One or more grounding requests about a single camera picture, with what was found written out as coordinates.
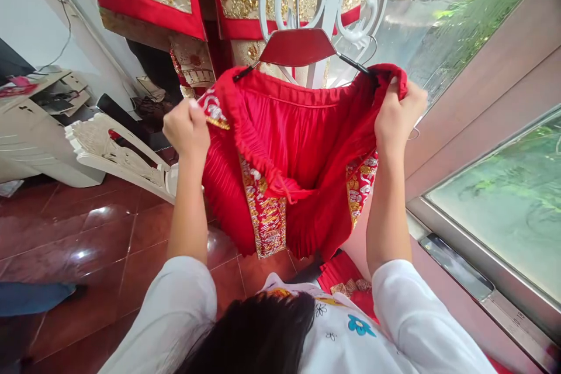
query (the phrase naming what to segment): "floor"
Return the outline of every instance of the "floor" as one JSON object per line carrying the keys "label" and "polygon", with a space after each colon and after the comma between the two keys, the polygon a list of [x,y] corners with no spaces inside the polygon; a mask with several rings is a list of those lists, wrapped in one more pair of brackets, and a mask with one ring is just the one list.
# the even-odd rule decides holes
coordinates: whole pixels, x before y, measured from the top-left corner
{"label": "floor", "polygon": [[[18,329],[26,332],[24,373],[99,370],[164,264],[172,212],[169,203],[110,175],[84,189],[29,181],[11,198],[0,198],[0,281],[88,285],[82,297],[47,313],[0,317],[0,340],[8,321],[25,325]],[[212,216],[208,220],[219,315],[232,300],[262,288],[270,272],[288,281],[310,263],[288,251],[264,260],[242,257]]]}

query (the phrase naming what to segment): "white shirt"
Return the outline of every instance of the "white shirt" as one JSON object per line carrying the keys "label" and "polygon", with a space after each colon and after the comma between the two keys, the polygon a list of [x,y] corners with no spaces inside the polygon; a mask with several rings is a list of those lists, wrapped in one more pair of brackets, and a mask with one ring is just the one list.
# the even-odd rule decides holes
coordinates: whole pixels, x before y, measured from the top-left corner
{"label": "white shirt", "polygon": [[[301,373],[495,373],[413,265],[395,260],[372,278],[381,327],[343,294],[311,283],[287,285],[269,275],[266,290],[316,300]],[[129,333],[100,374],[172,373],[216,318],[209,270],[191,257],[168,260],[152,282]]]}

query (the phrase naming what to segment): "blue jeans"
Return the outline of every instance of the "blue jeans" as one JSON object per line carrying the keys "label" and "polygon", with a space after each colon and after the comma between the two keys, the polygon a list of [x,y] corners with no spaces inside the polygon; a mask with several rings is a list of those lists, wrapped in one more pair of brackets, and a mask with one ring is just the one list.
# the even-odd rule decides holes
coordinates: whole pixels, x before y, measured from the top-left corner
{"label": "blue jeans", "polygon": [[0,317],[49,311],[74,291],[72,283],[0,282]]}

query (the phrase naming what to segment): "white ornamental stand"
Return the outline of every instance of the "white ornamental stand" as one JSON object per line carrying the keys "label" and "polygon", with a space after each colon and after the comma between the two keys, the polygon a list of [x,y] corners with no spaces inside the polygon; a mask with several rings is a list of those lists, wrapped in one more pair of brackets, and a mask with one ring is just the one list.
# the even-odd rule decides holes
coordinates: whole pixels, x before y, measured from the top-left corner
{"label": "white ornamental stand", "polygon": [[[357,48],[364,50],[370,44],[370,41],[376,34],[381,22],[384,12],[386,10],[387,0],[363,0],[366,4],[370,17],[366,24],[360,21],[354,25],[353,29],[343,27],[341,22],[342,4],[343,0],[318,0],[316,14],[313,19],[306,25],[306,27],[320,27],[327,34],[333,33],[333,28],[336,26],[341,36],[350,43],[357,46]],[[281,0],[275,0],[275,20],[279,30],[294,29],[297,27],[296,21],[298,17],[295,11],[289,6],[288,19],[285,24],[281,12]],[[267,23],[266,23],[266,0],[259,0],[259,24],[261,26],[261,33],[263,39],[267,41],[270,37]],[[308,68],[308,77],[306,86],[308,88],[321,88],[323,87],[325,67],[327,59],[321,60],[317,63],[311,64]],[[281,70],[288,76],[288,72],[281,67]]]}

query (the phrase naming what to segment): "hanger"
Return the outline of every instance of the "hanger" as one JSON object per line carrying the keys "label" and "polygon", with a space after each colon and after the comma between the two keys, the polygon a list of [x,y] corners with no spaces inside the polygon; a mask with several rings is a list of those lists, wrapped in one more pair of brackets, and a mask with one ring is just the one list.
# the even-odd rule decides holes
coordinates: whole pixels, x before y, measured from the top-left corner
{"label": "hanger", "polygon": [[303,67],[331,56],[337,56],[358,71],[371,76],[362,64],[339,53],[322,28],[300,28],[300,0],[296,0],[295,26],[295,29],[274,31],[257,62],[234,76],[234,82],[249,74],[259,63]]}

